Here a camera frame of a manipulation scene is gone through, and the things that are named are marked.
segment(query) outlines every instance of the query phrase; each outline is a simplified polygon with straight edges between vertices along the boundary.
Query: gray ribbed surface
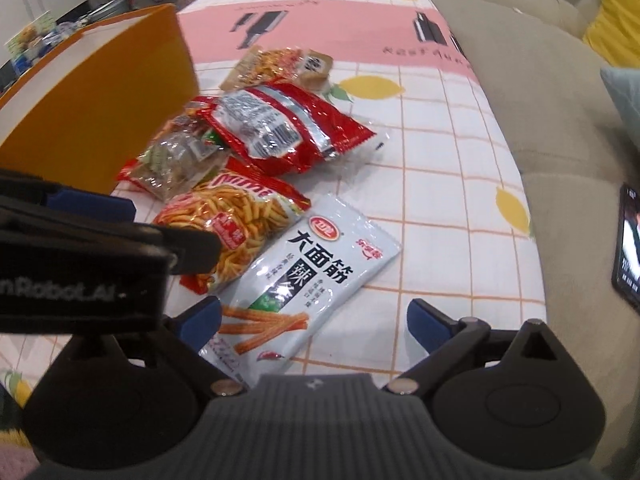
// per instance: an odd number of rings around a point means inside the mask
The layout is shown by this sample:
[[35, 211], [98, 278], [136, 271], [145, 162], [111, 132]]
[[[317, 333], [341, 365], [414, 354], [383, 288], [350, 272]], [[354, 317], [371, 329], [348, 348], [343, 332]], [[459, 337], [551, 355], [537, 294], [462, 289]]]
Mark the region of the gray ribbed surface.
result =
[[[308, 384], [322, 381], [312, 390]], [[454, 448], [420, 400], [379, 391], [368, 375], [271, 376], [215, 400], [166, 455], [117, 472], [47, 464], [31, 480], [603, 480], [587, 462], [544, 473], [486, 465]]]

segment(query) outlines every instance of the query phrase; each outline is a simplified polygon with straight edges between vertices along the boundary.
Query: silver stripe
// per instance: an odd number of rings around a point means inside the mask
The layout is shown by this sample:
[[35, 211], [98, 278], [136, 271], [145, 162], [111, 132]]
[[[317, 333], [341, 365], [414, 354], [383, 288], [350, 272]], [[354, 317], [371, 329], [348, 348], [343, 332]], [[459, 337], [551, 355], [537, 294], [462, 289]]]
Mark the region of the silver stripe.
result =
[[323, 158], [332, 158], [335, 156], [335, 148], [329, 136], [321, 130], [320, 126], [316, 124], [309, 112], [298, 102], [294, 101], [291, 97], [284, 95], [282, 92], [267, 86], [257, 86], [255, 89], [276, 99], [277, 102], [286, 107], [300, 119], [308, 130], [314, 144], [318, 147], [318, 150], [320, 150]]

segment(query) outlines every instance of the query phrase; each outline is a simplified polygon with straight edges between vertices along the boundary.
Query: orange box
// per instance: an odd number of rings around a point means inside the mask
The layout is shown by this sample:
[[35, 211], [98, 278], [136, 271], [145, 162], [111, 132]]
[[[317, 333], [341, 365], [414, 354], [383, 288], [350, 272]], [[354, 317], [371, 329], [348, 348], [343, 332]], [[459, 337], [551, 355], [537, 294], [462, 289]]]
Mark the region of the orange box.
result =
[[0, 167], [110, 193], [124, 163], [197, 94], [174, 6], [95, 23], [0, 97]]

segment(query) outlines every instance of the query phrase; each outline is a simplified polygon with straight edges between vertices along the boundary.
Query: light blue pillow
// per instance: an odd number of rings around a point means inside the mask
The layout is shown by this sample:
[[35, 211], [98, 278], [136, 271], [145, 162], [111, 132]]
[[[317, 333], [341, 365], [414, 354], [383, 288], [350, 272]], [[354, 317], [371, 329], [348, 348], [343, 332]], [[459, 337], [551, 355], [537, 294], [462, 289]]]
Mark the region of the light blue pillow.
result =
[[629, 137], [640, 150], [640, 69], [607, 67], [600, 70], [600, 76]]

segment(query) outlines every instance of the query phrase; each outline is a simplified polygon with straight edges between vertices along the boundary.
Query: tablecloth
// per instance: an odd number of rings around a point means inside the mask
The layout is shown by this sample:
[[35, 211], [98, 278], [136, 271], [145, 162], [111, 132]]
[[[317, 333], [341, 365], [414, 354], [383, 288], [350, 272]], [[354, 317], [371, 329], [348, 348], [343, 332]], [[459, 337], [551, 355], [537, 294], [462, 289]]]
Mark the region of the tablecloth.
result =
[[[335, 59], [332, 103], [390, 137], [372, 162], [357, 170], [345, 165], [348, 175], [324, 165], [289, 178], [311, 199], [338, 194], [403, 250], [333, 314], [288, 372], [369, 372], [386, 383], [426, 355], [406, 328], [413, 298], [494, 328], [546, 319], [520, 173], [430, 0], [198, 0], [180, 21], [203, 94], [220, 92], [250, 41], [312, 48]], [[137, 221], [152, 221], [162, 207], [123, 187], [115, 194], [134, 200]], [[173, 280], [166, 311], [178, 314], [199, 299]], [[67, 340], [0, 336], [0, 368], [35, 384]]]

